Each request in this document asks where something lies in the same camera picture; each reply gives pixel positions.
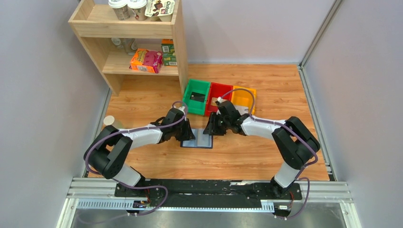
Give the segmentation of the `navy blue card holder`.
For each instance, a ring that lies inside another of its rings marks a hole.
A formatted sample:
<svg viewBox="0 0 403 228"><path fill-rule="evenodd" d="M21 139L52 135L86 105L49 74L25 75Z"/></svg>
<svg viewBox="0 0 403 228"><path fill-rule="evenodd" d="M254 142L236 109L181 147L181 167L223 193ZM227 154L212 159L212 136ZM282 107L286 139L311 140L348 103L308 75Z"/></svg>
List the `navy blue card holder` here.
<svg viewBox="0 0 403 228"><path fill-rule="evenodd" d="M182 141L180 146L183 148L201 148L212 149L213 148L213 136L203 134L203 129L192 128L192 133L195 136L194 140Z"/></svg>

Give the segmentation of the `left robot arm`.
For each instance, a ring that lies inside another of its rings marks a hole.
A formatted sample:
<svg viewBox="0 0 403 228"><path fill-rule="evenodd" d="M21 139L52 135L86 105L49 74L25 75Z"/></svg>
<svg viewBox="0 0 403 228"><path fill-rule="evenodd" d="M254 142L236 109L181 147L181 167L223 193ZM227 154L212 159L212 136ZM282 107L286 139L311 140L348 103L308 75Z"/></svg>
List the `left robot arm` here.
<svg viewBox="0 0 403 228"><path fill-rule="evenodd" d="M117 129L106 126L84 154L88 170L114 179L127 186L134 197L143 195L144 177L125 164L129 151L149 144L160 144L175 138L177 141L194 140L185 106L172 107L165 117L134 129Z"/></svg>

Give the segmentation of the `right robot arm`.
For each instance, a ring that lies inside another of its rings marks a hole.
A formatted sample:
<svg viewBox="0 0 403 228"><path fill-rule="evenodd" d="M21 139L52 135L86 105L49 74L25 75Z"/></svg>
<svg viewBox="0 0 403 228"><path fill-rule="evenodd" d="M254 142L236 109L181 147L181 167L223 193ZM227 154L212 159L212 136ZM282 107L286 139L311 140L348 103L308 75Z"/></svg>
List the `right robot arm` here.
<svg viewBox="0 0 403 228"><path fill-rule="evenodd" d="M259 136L273 140L283 158L279 171L271 179L271 192L277 199L290 193L290 185L309 165L317 162L320 143L302 121L292 116L287 120L258 118L240 113L230 101L218 102L218 111L210 113L203 133L223 136L228 130L243 136Z"/></svg>

